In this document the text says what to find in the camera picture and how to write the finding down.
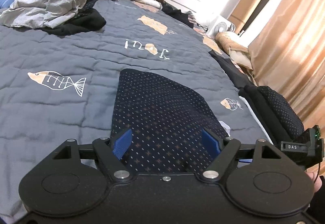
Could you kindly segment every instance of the gray quilt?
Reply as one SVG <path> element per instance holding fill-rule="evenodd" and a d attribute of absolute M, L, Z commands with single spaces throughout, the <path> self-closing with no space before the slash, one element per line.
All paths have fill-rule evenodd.
<path fill-rule="evenodd" d="M 265 138 L 202 35 L 129 0 L 99 0 L 94 8 L 107 21 L 99 32 L 58 37 L 0 26 L 0 214 L 6 221 L 24 214 L 22 177 L 58 145 L 110 135 L 125 68 L 194 89 L 242 143 Z"/>

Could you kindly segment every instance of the fish skeleton drawing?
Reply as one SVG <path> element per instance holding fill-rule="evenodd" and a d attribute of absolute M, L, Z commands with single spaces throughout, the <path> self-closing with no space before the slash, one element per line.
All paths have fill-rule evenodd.
<path fill-rule="evenodd" d="M 53 71 L 43 71 L 38 73 L 28 73 L 30 79 L 36 83 L 44 85 L 52 90 L 64 90 L 70 86 L 74 86 L 77 94 L 82 96 L 83 88 L 85 86 L 86 77 L 81 78 L 74 83 L 70 76 L 63 76 Z"/>
<path fill-rule="evenodd" d="M 237 100 L 233 100 L 233 99 L 230 99 L 230 98 L 225 98 L 220 103 L 225 108 L 230 109 L 230 110 L 236 110 L 237 108 L 242 109 L 241 104 Z"/>

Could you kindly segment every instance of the dotted fabric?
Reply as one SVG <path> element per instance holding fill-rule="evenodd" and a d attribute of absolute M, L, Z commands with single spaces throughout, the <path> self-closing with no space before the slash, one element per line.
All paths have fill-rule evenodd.
<path fill-rule="evenodd" d="M 259 86 L 257 89 L 263 95 L 290 138 L 295 139 L 300 136 L 304 132 L 303 123 L 287 100 L 269 86 Z"/>
<path fill-rule="evenodd" d="M 211 157 L 202 128 L 227 133 L 201 95 L 161 75 L 121 71 L 112 135 L 131 128 L 133 141 L 122 162 L 133 172 L 201 172 Z"/>

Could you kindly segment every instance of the triangular cutout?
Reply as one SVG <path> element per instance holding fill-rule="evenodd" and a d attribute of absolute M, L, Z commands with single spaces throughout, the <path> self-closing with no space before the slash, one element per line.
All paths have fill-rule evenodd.
<path fill-rule="evenodd" d="M 281 159 L 279 155 L 277 155 L 269 146 L 263 146 L 262 150 L 262 158 L 263 159 Z"/>
<path fill-rule="evenodd" d="M 65 146 L 55 157 L 54 160 L 70 159 L 71 158 L 71 146 Z"/>

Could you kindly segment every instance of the beige curtain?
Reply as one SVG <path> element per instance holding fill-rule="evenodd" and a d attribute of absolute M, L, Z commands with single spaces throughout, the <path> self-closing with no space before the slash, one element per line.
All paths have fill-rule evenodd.
<path fill-rule="evenodd" d="M 325 0 L 282 0 L 249 52 L 257 83 L 325 136 Z"/>

